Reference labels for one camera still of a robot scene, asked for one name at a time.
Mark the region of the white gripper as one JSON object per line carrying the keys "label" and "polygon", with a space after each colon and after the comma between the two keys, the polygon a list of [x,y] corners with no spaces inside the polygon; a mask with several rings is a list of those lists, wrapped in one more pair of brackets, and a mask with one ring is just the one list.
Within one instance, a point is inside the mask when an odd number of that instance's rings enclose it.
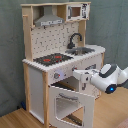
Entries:
{"label": "white gripper", "polygon": [[79,80],[81,83],[89,83],[91,77],[96,73],[96,70],[74,70],[73,76]]}

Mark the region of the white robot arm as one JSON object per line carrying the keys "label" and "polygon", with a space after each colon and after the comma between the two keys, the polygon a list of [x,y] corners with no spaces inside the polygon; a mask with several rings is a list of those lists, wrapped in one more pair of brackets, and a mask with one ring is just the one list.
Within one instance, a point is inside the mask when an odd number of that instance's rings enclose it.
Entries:
{"label": "white robot arm", "polygon": [[73,76],[81,83],[90,83],[107,94],[128,82],[128,67],[121,70],[117,64],[105,64],[100,70],[74,70]]}

